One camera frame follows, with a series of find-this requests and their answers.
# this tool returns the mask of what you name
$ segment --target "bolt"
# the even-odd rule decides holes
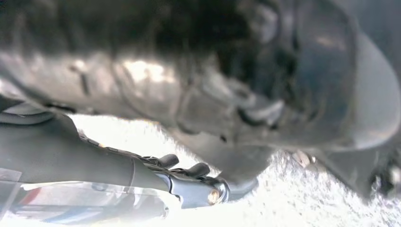
[[[396,166],[392,166],[390,168],[390,182],[393,185],[398,185],[401,183],[401,169],[396,167]]]
[[[220,192],[216,189],[212,189],[208,195],[208,202],[210,205],[218,203],[220,199]]]

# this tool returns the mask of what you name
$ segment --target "concrete ground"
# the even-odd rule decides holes
[[[180,158],[179,167],[199,162],[147,122],[102,116],[74,116],[73,120],[89,138],[106,146],[156,157],[174,153]],[[331,175],[308,172],[284,152],[272,157],[272,165],[259,180],[260,187],[242,201],[182,210],[163,226],[401,227],[399,200],[376,196],[364,204]],[[20,225],[23,226],[15,220],[5,220],[0,226]]]

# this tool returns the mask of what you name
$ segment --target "gravel ground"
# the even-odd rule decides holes
[[[74,116],[77,128],[106,146],[140,155],[161,157],[174,153],[179,167],[199,160],[147,122],[112,117]],[[334,177],[302,169],[285,152],[272,157],[272,165],[259,177],[260,187],[245,199],[193,210],[182,210],[165,227],[401,227],[401,203],[376,197],[364,204]],[[1,226],[23,226],[5,220]]]

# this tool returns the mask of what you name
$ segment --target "black pipe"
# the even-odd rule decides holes
[[[82,141],[64,115],[35,125],[0,123],[0,168],[22,173],[20,182],[86,181],[168,191],[134,156]]]

